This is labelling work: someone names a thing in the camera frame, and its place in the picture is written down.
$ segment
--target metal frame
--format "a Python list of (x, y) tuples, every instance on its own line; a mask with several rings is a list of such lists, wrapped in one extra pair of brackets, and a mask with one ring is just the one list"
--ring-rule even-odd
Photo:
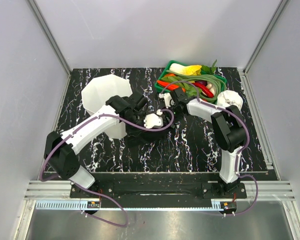
[(272, 151), (271, 144), (266, 133), (265, 125), (262, 120), (261, 115), (259, 114), (259, 108), (257, 104), (257, 100), (255, 94), (252, 90), (251, 83), (249, 81), (248, 75), (244, 73), (242, 69), (238, 69), (241, 83), (244, 89), (244, 93), (246, 96), (246, 100), (249, 105), (249, 109), (252, 115), (252, 119), (255, 122), (254, 127), (262, 148), (262, 153), (266, 162), (267, 169), (274, 169), (275, 174), (279, 180), (281, 180), (280, 173), (278, 170), (278, 166), (276, 163), (275, 155)]
[(35, 0), (26, 0), (26, 2), (28, 3), (31, 11), (33, 12), (36, 20), (38, 21), (41, 29), (43, 30), (44, 35), (46, 36), (47, 40), (49, 41), (56, 57), (59, 59), (61, 66), (63, 67), (64, 71), (70, 75), (72, 72), (72, 69), (70, 68), (69, 64), (66, 61), (66, 58), (64, 57), (64, 55), (62, 54), (54, 36), (52, 35), (47, 22), (43, 16), (43, 14), (41, 13), (38, 4), (36, 3)]
[[(60, 105), (58, 108), (58, 112), (53, 124), (53, 129), (56, 128), (58, 123), (58, 118), (61, 114), (62, 104), (66, 95), (66, 91), (70, 82), (70, 74), (72, 69), (68, 65), (64, 55), (62, 54), (56, 40), (54, 39), (37, 3), (36, 0), (26, 0), (31, 11), (36, 17), (40, 27), (42, 28), (44, 34), (46, 35), (52, 49), (54, 50), (57, 58), (59, 59), (62, 67), (65, 72), (68, 74), (68, 82), (64, 88), (64, 92), (61, 97)], [(268, 36), (271, 31), (274, 29), (278, 19), (281, 14), (287, 7), (290, 0), (281, 0), (276, 11), (274, 12), (268, 26), (266, 27), (260, 41), (258, 42), (252, 56), (250, 57), (245, 68), (239, 69), (239, 74), (241, 78), (241, 82), (243, 88), (245, 90), (245, 95), (247, 97), (247, 101), (251, 110), (252, 118), (255, 121), (257, 135), (260, 140), (261, 147), (264, 153), (264, 159), (266, 160), (266, 165), (268, 170), (274, 169), (278, 178), (280, 179), (278, 167), (275, 161), (275, 156), (271, 149), (268, 136), (265, 131), (265, 127), (262, 121), (261, 116), (259, 115), (259, 109), (257, 106), (257, 102), (252, 91), (252, 87), (247, 76), (247, 72), (250, 70), (252, 64), (257, 58), (259, 52), (261, 51), (263, 45), (265, 44)], [(238, 199), (238, 201), (251, 201), (255, 197), (256, 186), (254, 182), (244, 181), (247, 193), (247, 199)], [(295, 201), (294, 194), (292, 192), (291, 186), (288, 181), (258, 181), (259, 187), (259, 195), (257, 201), (280, 201), (284, 207), (284, 211), (295, 240), (300, 239), (300, 213)], [(31, 219), (34, 213), (34, 209), (36, 207), (37, 202), (39, 201), (59, 201), (59, 202), (69, 202), (69, 201), (86, 201), (87, 199), (77, 199), (70, 198), (70, 191), (72, 189), (70, 181), (48, 181), (48, 182), (40, 182), (40, 181), (31, 181), (29, 183), (29, 187), (26, 191), (26, 195), (23, 201), (23, 210), (21, 217), (19, 219), (19, 224), (14, 235), (15, 240), (25, 240), (27, 237), (28, 229), (31, 223)], [(105, 210), (115, 210), (116, 208), (109, 208)], [(173, 209), (174, 211), (189, 211), (189, 209)]]
[(280, 16), (282, 15), (282, 13), (284, 12), (284, 10), (286, 9), (288, 3), (290, 2), (290, 0), (281, 0), (278, 7), (276, 8), (270, 22), (268, 23), (268, 25), (266, 26), (261, 39), (259, 40), (257, 46), (255, 47), (249, 61), (247, 62), (245, 68), (243, 69), (243, 71), (245, 73), (249, 72), (252, 64), (254, 63), (254, 61), (256, 60), (260, 50), (262, 49), (262, 47), (264, 46), (267, 38), (269, 37), (270, 33), (272, 32), (272, 30), (274, 29), (275, 25), (277, 24), (278, 19), (280, 18)]
[[(256, 186), (253, 181), (243, 181), (245, 184), (247, 198), (237, 199), (237, 201), (253, 201), (255, 197)], [(292, 192), (292, 188), (288, 181), (258, 181), (259, 195), (257, 201), (280, 201), (284, 207), (284, 211), (290, 225), (290, 229), (295, 240), (300, 240), (300, 214), (296, 205), (296, 200)], [(70, 198), (72, 185), (70, 181), (30, 181), (28, 189), (24, 198), (24, 208), (22, 216), (19, 221), (17, 231), (15, 233), (15, 240), (25, 240), (27, 237), (30, 222), (34, 213), (34, 209), (38, 206), (37, 203), (41, 201), (56, 200), (60, 202), (87, 201), (87, 198)], [(225, 202), (227, 199), (213, 199), (216, 204)], [(120, 210), (119, 208), (101, 208), (104, 211)], [(201, 208), (127, 208), (127, 211), (204, 211)]]

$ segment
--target white wall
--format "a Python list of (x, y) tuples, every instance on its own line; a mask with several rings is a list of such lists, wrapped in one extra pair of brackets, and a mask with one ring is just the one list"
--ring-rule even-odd
[(248, 72), (283, 180), (300, 210), (300, 0), (290, 1)]
[(280, 0), (36, 0), (71, 68), (243, 68)]
[(0, 0), (0, 240), (36, 179), (67, 76), (25, 0)]

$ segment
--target red pepper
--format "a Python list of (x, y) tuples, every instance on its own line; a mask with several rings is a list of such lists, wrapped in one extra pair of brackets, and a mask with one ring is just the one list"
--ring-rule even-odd
[[(165, 82), (165, 81), (161, 81), (161, 80), (157, 80), (156, 82), (163, 87), (166, 87), (167, 85), (170, 84), (169, 82)], [(181, 88), (181, 87), (176, 84), (171, 84), (170, 86), (167, 87), (167, 89), (170, 91), (175, 90), (177, 88)]]
[(208, 98), (214, 97), (214, 94), (205, 85), (203, 85), (199, 82), (195, 82), (193, 85), (195, 85), (197, 88), (200, 88), (202, 90), (202, 92), (204, 92), (206, 94), (206, 96)]

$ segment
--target yellow vegetable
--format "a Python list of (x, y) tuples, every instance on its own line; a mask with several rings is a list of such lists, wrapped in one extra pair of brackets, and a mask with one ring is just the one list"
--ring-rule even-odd
[(178, 74), (197, 76), (201, 75), (201, 67), (201, 65), (182, 66), (180, 64), (173, 63), (169, 70)]

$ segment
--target metal base plate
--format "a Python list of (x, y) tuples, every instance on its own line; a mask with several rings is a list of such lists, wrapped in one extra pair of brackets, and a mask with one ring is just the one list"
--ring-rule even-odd
[(202, 195), (204, 199), (234, 199), (234, 197), (237, 199), (247, 198), (246, 187), (242, 182), (226, 194), (220, 194), (220, 192), (217, 191), (217, 184), (217, 182), (202, 183)]

